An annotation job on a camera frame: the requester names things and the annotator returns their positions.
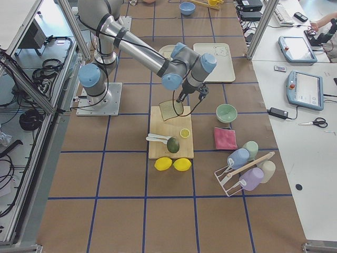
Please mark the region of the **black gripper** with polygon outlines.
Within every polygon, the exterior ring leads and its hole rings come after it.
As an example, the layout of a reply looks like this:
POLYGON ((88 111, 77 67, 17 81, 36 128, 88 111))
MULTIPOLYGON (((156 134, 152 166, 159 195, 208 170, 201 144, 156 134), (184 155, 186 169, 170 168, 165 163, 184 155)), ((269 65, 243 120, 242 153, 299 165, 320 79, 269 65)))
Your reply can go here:
POLYGON ((192 86, 188 81, 184 81, 184 83, 182 84, 182 91, 177 97, 176 102, 177 103, 184 102, 185 98, 189 94, 193 94, 194 92, 199 92, 199 101, 201 102, 208 95, 209 88, 204 83, 201 83, 198 86, 192 86))

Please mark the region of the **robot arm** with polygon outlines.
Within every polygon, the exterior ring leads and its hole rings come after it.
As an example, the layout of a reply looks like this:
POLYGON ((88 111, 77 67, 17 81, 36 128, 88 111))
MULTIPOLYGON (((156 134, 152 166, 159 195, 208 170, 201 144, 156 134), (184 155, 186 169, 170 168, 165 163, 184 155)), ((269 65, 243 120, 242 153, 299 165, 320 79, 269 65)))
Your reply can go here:
POLYGON ((115 60, 114 48, 118 48, 160 77, 166 89, 181 87, 178 102, 194 92, 203 100, 209 92, 204 81, 216 67, 215 57, 178 42, 171 58, 165 58, 120 23, 122 5, 123 1, 78 1, 80 22, 98 39, 96 60, 115 60))

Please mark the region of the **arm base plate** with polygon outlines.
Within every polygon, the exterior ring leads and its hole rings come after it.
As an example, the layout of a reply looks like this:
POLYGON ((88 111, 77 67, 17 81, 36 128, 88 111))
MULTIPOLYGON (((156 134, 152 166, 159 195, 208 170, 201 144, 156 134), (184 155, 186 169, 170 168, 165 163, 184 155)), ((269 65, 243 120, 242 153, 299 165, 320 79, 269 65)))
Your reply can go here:
POLYGON ((131 16, 120 16, 119 23, 129 32, 131 30, 132 17, 131 16))
POLYGON ((82 88, 81 96, 76 106, 77 116, 118 116, 120 109, 120 99, 122 94, 122 83, 105 82, 106 90, 99 96, 87 95, 85 88, 82 88))

